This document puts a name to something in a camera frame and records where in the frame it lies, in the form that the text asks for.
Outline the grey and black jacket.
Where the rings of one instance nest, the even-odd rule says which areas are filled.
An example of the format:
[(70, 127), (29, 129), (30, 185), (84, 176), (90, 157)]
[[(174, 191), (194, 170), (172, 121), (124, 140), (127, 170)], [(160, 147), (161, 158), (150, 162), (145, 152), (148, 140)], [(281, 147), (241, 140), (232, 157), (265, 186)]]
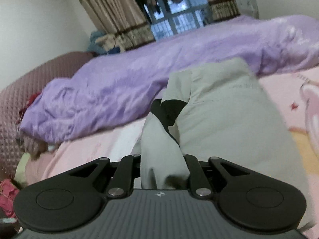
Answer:
[(153, 102), (141, 137), (144, 189), (183, 188), (185, 154), (219, 157), (299, 189), (307, 208), (299, 229), (315, 224), (302, 158), (281, 114), (241, 58), (172, 73)]

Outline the left beige curtain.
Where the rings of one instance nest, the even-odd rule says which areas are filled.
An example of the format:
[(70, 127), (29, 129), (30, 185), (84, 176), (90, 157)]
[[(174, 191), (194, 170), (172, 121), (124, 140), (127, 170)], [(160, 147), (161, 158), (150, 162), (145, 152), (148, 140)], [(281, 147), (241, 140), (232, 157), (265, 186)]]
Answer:
[(79, 0), (95, 27), (119, 36), (126, 51), (155, 41), (150, 25), (135, 0)]

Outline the maroon quilted headboard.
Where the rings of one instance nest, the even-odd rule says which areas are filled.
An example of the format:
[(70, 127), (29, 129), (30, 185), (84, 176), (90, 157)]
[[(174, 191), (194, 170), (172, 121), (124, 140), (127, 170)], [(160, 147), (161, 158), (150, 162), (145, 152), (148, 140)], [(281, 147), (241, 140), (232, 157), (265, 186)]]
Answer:
[(37, 158), (48, 149), (47, 143), (19, 133), (20, 111), (51, 80), (71, 78), (93, 57), (91, 52), (66, 53), (36, 67), (1, 91), (1, 170), (8, 176), (15, 176), (23, 153)]

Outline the red clothes beside bed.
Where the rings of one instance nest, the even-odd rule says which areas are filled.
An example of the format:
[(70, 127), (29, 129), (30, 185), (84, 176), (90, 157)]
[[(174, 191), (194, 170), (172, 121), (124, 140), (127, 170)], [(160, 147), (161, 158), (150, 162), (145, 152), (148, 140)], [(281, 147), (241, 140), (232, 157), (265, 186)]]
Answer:
[(19, 192), (20, 190), (11, 182), (10, 179), (4, 179), (1, 181), (0, 204), (1, 209), (7, 217), (16, 217), (14, 212), (14, 199)]

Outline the pile of clothes by curtain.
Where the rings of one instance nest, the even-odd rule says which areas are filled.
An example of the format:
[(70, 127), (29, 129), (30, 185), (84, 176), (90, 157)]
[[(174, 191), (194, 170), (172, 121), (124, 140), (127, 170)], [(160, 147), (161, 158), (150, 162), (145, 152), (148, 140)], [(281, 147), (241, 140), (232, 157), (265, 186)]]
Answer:
[(93, 31), (87, 51), (101, 56), (125, 52), (125, 48), (119, 36), (106, 34), (103, 31)]

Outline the pink cartoon bed blanket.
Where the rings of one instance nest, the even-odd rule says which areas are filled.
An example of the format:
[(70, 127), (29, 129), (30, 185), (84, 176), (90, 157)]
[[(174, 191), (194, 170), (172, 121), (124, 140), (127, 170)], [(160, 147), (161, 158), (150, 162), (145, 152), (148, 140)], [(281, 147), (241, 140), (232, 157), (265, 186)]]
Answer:
[[(318, 86), (318, 67), (301, 72), (275, 74), (259, 80), (263, 89), (280, 111), (299, 150), (309, 180), (314, 214), (318, 214), (318, 158), (312, 148), (306, 128), (306, 101), (301, 96), (305, 84)], [(16, 170), (16, 180), (23, 185), (50, 178), (63, 171), (78, 167), (98, 157), (118, 161), (131, 153), (139, 138), (145, 119), (123, 127), (95, 134), (74, 142), (64, 142), (56, 150), (43, 153), (37, 160), (25, 153)]]

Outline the purple duvet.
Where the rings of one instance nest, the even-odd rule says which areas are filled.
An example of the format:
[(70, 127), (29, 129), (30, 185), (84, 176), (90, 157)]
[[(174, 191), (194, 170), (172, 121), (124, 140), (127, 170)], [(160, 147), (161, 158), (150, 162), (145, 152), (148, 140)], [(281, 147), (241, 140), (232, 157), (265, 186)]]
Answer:
[(318, 65), (318, 20), (239, 16), (114, 55), (98, 56), (71, 78), (56, 78), (27, 108), (20, 130), (57, 144), (144, 116), (172, 72), (244, 59), (252, 73), (295, 72)]

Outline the window with hanging clothes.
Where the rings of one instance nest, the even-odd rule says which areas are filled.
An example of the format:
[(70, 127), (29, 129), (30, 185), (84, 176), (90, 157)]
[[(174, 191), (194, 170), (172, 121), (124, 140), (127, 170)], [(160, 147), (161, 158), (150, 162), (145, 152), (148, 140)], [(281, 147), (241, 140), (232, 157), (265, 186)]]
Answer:
[(135, 0), (160, 40), (210, 23), (207, 0)]

